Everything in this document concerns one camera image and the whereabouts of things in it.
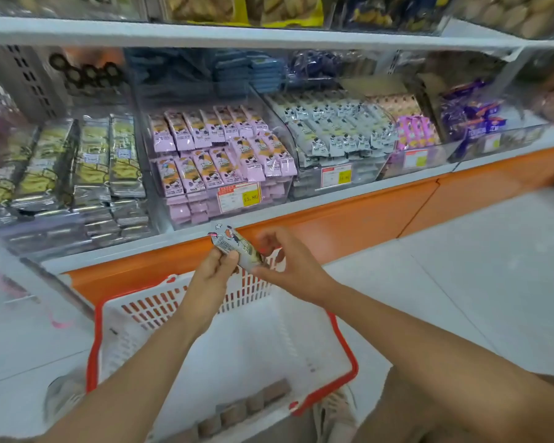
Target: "white plastic basket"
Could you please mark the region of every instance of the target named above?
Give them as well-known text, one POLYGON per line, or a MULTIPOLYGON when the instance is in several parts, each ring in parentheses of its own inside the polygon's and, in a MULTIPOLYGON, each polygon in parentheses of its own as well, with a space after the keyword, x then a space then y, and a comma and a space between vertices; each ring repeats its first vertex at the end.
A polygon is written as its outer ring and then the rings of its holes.
MULTIPOLYGON (((275 267, 275 255, 267 262, 275 267)), ((158 441, 286 378, 291 392, 208 441, 242 442, 352 380, 357 361, 336 317, 240 268, 209 330, 199 337, 151 432, 158 441)), ((104 301, 96 309, 88 391, 114 373, 180 305, 193 272, 104 301)))

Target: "hand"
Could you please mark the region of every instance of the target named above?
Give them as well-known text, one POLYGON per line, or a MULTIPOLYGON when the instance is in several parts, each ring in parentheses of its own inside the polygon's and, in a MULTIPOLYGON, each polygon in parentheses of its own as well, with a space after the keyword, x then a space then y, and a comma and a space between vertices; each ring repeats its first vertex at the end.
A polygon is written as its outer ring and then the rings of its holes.
POLYGON ((336 282, 326 273, 310 249, 287 229, 276 227, 260 233, 258 236, 262 253, 269 256, 279 247, 277 262, 285 257, 285 270, 277 272, 258 266, 252 274, 287 290, 304 301, 324 307, 325 297, 336 287, 336 282))
POLYGON ((214 247, 195 270, 177 311, 193 331, 195 339, 207 331, 220 309, 226 296, 228 279, 236 271, 238 258, 235 250, 223 255, 214 247))

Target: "white floor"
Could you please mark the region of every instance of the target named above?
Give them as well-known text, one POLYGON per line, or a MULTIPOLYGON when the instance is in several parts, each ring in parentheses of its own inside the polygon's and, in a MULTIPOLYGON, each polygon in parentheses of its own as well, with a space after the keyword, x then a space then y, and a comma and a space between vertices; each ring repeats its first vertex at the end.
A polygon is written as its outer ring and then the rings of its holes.
MULTIPOLYGON (((328 265, 328 271, 525 369, 554 374, 551 193, 509 200, 378 245, 328 265)), ((2 435, 42 432, 45 388, 88 356, 91 335, 79 327, 50 327, 39 306, 0 315, 2 435)), ((390 364, 353 329, 344 323, 341 328, 359 361, 351 389, 363 419, 379 398, 390 364)), ((280 435, 274 440, 284 441, 280 435)))

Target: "yellow price tag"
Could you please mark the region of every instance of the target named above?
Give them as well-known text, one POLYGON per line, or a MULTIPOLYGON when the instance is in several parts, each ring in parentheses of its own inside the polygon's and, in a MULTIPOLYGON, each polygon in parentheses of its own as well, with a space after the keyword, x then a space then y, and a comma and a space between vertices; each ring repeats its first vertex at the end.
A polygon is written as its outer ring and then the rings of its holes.
POLYGON ((351 170, 339 172, 339 185, 343 185, 345 183, 351 183, 351 170))
POLYGON ((244 207, 250 207, 251 205, 255 205, 260 203, 260 195, 258 190, 254 191, 246 191, 245 193, 242 193, 242 204, 244 207))
POLYGON ((425 166, 426 164, 427 164, 427 156, 426 155, 422 155, 422 156, 416 158, 417 167, 420 168, 421 166, 425 166))

